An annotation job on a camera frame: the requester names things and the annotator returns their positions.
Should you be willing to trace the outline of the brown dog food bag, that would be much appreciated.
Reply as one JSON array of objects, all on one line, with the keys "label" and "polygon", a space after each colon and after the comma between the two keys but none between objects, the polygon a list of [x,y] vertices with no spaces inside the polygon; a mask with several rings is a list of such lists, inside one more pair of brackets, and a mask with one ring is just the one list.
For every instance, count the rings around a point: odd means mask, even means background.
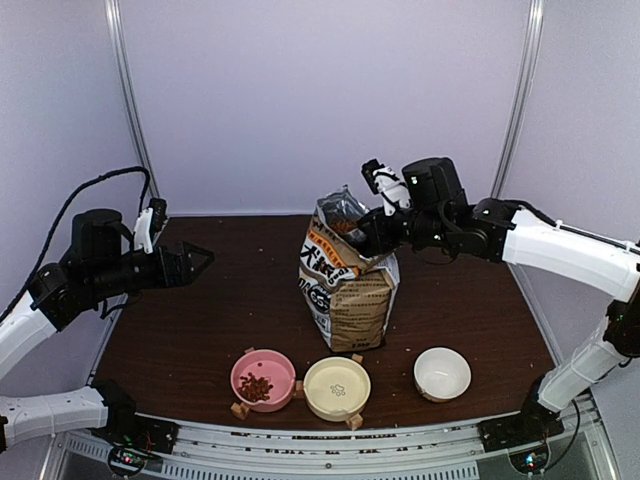
[{"label": "brown dog food bag", "polygon": [[368,212],[346,186],[317,200],[299,254],[298,288],[329,349],[359,352],[385,342],[400,284],[396,256],[361,255],[330,227]]}]

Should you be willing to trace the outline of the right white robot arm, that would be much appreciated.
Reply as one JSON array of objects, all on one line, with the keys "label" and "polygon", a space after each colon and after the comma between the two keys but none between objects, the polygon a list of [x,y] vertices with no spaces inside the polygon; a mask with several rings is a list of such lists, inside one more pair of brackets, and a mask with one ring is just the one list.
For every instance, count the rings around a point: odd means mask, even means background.
[{"label": "right white robot arm", "polygon": [[559,414],[611,370],[639,355],[639,246],[553,220],[523,200],[468,203],[453,161],[426,158],[400,174],[372,159],[361,173],[382,206],[357,222],[367,257],[403,244],[538,268],[584,283],[612,301],[600,326],[571,357],[537,379],[519,413],[485,420],[486,451],[542,442],[563,431]]}]

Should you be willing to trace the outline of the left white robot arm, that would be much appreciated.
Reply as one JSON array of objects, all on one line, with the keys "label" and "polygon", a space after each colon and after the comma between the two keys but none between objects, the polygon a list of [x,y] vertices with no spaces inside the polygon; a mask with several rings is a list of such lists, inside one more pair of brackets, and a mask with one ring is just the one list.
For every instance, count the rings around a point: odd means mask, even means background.
[{"label": "left white robot arm", "polygon": [[[92,209],[72,220],[71,245],[59,262],[37,269],[1,319],[1,373],[90,310],[109,312],[112,297],[192,284],[214,262],[212,251],[180,242],[171,252],[154,243],[165,220],[144,209],[134,229],[120,212]],[[111,442],[133,444],[144,433],[136,403],[116,382],[98,381],[60,394],[1,399],[1,448],[60,432],[92,429]]]}]

